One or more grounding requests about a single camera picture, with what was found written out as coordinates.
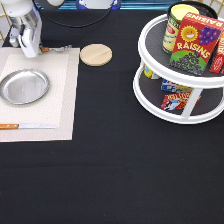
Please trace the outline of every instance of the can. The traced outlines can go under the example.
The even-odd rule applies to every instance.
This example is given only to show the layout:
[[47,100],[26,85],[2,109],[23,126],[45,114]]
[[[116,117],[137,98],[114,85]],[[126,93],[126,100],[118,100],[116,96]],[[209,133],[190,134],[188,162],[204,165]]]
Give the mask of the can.
[[172,54],[177,34],[179,32],[180,23],[188,12],[199,14],[199,11],[190,5],[179,4],[171,8],[162,46],[162,49],[167,54]]
[[149,69],[146,65],[145,65],[145,70],[144,70],[144,74],[147,78],[149,79],[159,79],[160,76],[158,76],[157,74],[155,74],[151,69]]

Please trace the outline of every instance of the white rack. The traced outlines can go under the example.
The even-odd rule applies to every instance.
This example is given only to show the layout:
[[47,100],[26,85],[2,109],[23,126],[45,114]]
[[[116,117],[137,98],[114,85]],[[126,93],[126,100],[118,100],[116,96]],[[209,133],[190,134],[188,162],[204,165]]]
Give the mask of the white rack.
[[[218,116],[224,110],[224,99],[223,99],[224,76],[216,76],[218,74],[210,73],[207,70],[205,72],[206,77],[198,77],[198,76],[196,77],[189,73],[185,73],[185,72],[180,73],[182,72],[181,70],[169,66],[167,60],[169,60],[170,56],[166,55],[166,53],[162,52],[161,50],[162,39],[165,33],[164,24],[167,23],[166,20],[167,20],[166,14],[159,16],[151,20],[141,32],[139,42],[138,42],[138,51],[141,57],[141,63],[134,78],[134,83],[133,83],[134,93],[138,101],[146,110],[148,110],[152,114],[164,120],[174,122],[174,123],[179,123],[179,124],[197,124],[197,123],[202,123],[202,122],[211,120],[215,118],[216,116]],[[147,35],[149,35],[150,32],[152,33],[155,32],[154,30],[155,30],[155,27],[157,26],[159,26],[160,33],[155,38],[159,39],[159,41],[161,40],[161,43],[159,42],[159,45],[160,45],[159,49],[156,43],[154,44],[153,40],[152,40],[152,44],[150,45],[146,41],[146,38],[148,38]],[[156,53],[158,53],[158,57],[156,59],[155,59],[155,55],[152,56],[151,51],[149,51],[150,48],[156,48],[156,51],[157,51]],[[165,60],[164,58],[162,60],[159,60],[160,54],[161,54],[161,57],[166,57]],[[146,95],[142,92],[139,80],[141,78],[141,75],[144,74],[143,70],[145,65],[149,67],[150,69],[152,69],[156,74],[158,74],[162,78],[165,78],[174,83],[178,83],[180,85],[194,88],[188,100],[188,103],[181,114],[178,115],[178,114],[173,114],[172,112],[169,113],[167,111],[163,111],[160,106],[155,105],[155,103],[152,103],[149,97],[146,97]],[[216,89],[216,88],[221,88],[222,96],[216,97],[215,94],[217,94],[217,91],[214,91],[211,94],[214,95],[214,99],[218,98],[219,100],[218,104],[215,105],[214,108],[212,108],[210,111],[206,111],[205,113],[202,113],[199,115],[198,114],[192,115],[194,105],[196,101],[198,100],[198,97],[200,96],[202,90],[205,89],[204,91],[206,91],[206,89]],[[203,103],[200,101],[196,107],[200,107],[200,104]]]

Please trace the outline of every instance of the white paper mat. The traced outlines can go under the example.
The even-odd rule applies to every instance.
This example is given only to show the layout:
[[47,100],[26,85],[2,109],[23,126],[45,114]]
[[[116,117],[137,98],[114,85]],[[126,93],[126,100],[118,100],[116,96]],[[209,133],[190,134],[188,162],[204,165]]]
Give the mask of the white paper mat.
[[0,49],[0,80],[19,69],[38,69],[50,79],[47,94],[27,105],[10,105],[0,99],[0,123],[38,123],[58,129],[0,130],[0,142],[72,139],[79,49],[48,52],[28,59],[21,49]]

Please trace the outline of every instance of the wooden coaster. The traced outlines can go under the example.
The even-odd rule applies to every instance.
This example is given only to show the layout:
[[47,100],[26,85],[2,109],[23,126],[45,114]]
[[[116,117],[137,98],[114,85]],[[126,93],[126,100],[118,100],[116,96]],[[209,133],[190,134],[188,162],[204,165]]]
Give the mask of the wooden coaster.
[[81,50],[80,58],[87,65],[101,66],[111,60],[112,51],[103,44],[91,44]]

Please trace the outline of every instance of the snack box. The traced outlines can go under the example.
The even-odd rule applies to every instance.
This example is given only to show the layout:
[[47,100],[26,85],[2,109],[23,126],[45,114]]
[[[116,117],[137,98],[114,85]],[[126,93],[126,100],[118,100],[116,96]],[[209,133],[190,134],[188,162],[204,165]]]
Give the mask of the snack box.
[[[183,109],[186,106],[190,95],[191,92],[165,95],[161,108],[165,111]],[[201,96],[199,96],[195,106],[197,105],[200,98]]]
[[223,28],[222,21],[187,13],[180,25],[170,65],[201,75]]
[[222,73],[224,65],[224,32],[221,33],[217,49],[212,59],[210,72]]
[[173,93],[186,93],[191,92],[193,88],[182,86],[179,84],[176,84],[174,82],[170,82],[166,79],[163,79],[161,90],[169,91]]

